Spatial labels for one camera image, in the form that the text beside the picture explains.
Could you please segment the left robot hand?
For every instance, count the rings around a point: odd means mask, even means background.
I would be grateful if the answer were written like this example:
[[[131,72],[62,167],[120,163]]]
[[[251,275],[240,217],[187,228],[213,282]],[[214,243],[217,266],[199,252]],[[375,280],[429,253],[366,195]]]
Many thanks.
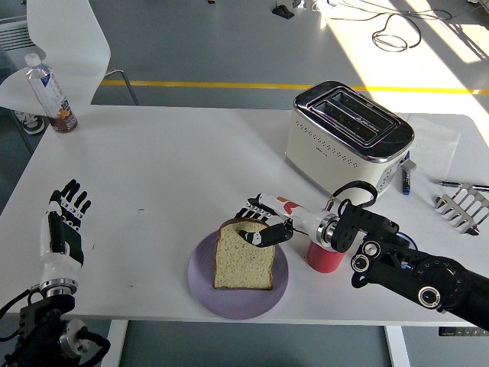
[[[55,190],[49,199],[40,231],[42,284],[56,279],[77,281],[77,273],[83,266],[80,228],[91,201],[80,187],[80,183],[72,179],[62,190]]]

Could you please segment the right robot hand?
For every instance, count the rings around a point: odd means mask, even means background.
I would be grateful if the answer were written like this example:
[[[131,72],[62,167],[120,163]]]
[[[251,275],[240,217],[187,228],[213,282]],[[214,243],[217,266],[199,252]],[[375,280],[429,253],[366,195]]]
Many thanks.
[[[246,205],[235,215],[235,218],[256,219],[266,222],[272,216],[279,216],[283,222],[268,226],[259,232],[248,229],[238,231],[238,234],[248,243],[264,248],[280,244],[292,238],[293,231],[307,234],[311,240],[328,247],[326,241],[327,228],[335,218],[330,212],[313,213],[301,205],[269,193],[259,193],[250,198]]]

